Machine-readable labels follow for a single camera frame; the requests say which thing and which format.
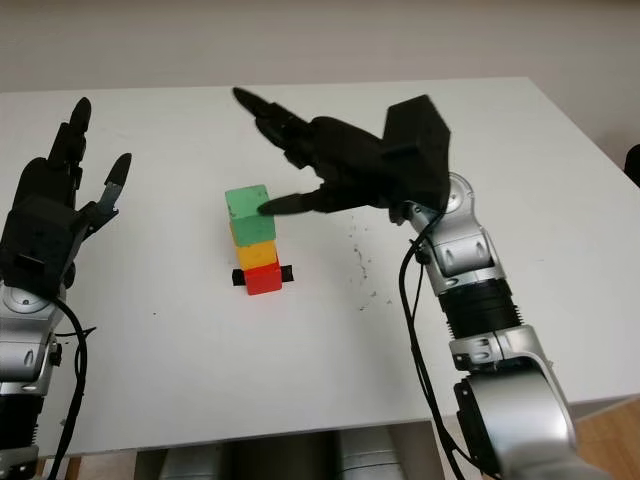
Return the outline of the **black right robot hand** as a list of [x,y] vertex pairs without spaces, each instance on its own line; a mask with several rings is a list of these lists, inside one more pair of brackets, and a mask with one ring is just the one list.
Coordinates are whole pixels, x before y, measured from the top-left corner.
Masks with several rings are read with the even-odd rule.
[[290,164],[312,168],[322,181],[312,192],[263,203],[260,214],[333,213],[371,206],[388,210],[391,221],[401,223],[412,203],[445,211],[450,130],[428,96],[390,106],[383,135],[376,137],[333,117],[305,121],[240,87],[232,93]]

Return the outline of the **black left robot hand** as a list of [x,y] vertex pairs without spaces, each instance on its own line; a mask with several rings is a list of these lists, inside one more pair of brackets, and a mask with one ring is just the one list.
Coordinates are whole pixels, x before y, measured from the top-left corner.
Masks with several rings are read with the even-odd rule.
[[129,153],[115,161],[100,199],[76,208],[91,113],[91,102],[81,98],[60,124],[49,155],[31,160],[21,173],[1,237],[1,279],[9,287],[46,300],[59,296],[73,284],[81,244],[118,214]]

